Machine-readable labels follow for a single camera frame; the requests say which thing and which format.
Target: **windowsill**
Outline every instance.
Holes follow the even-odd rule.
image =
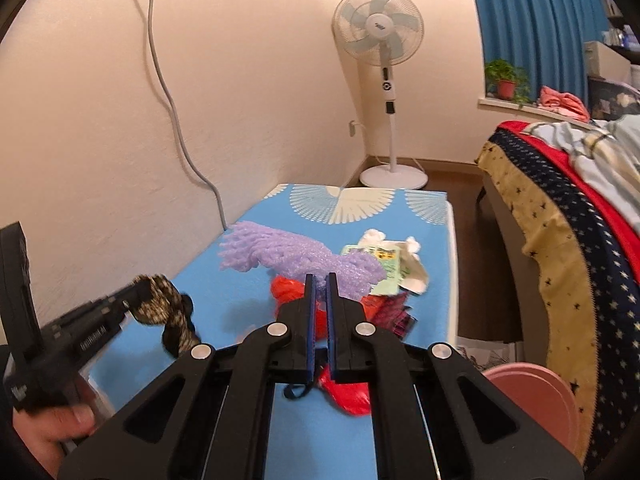
[[[567,122],[569,124],[573,124],[574,126],[580,126],[581,128],[586,128],[588,130],[593,128],[593,125],[591,124],[583,123],[582,121],[576,121],[575,119],[572,119],[570,117],[567,117],[561,114],[556,114],[548,110],[541,110],[540,108],[537,108],[535,106],[519,105],[517,103],[502,101],[501,99],[494,99],[491,97],[479,98],[478,104],[484,105],[484,106],[492,106],[495,108],[506,108],[509,110],[516,110],[517,112],[524,112],[530,115],[536,115],[540,117],[542,121],[545,121],[547,123],[549,122],[555,123],[555,122],[561,121],[561,122]]]

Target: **purple foam net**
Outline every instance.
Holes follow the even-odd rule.
[[[240,272],[262,265],[277,274],[304,283],[313,274],[324,290],[329,272],[335,272],[340,295],[360,301],[371,287],[386,278],[375,257],[366,253],[333,254],[326,245],[306,236],[273,229],[254,222],[238,222],[220,244],[221,269]]]

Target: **white wall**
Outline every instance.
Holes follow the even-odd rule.
[[[156,0],[164,75],[230,222],[279,182],[340,185],[364,158],[338,1]],[[175,275],[221,231],[178,161],[146,2],[28,0],[0,44],[0,225],[26,232],[41,322],[137,273]]]
[[[484,60],[475,0],[412,0],[424,19],[417,53],[394,67],[398,154],[472,162],[502,121],[531,116],[480,109]],[[359,66],[367,152],[388,155],[380,69]]]

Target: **electric fan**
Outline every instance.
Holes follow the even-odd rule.
[[[424,36],[424,23],[411,0],[342,0],[334,13],[336,42],[355,59],[382,69],[382,90],[389,116],[389,164],[365,170],[367,187],[418,189],[427,183],[422,171],[398,164],[396,91],[391,67],[409,59]]]

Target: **white box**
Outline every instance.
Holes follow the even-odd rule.
[[[599,41],[584,44],[584,63],[588,75],[631,84],[631,62]]]

